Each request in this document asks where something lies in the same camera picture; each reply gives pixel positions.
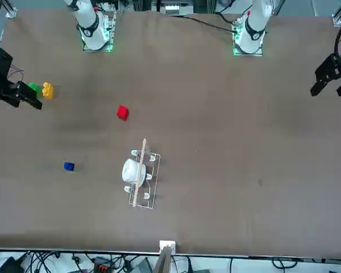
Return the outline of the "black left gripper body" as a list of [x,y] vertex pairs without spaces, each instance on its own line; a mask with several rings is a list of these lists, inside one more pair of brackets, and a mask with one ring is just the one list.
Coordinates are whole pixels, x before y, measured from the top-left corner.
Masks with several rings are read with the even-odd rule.
[[332,53],[315,70],[317,81],[330,82],[341,78],[341,55]]

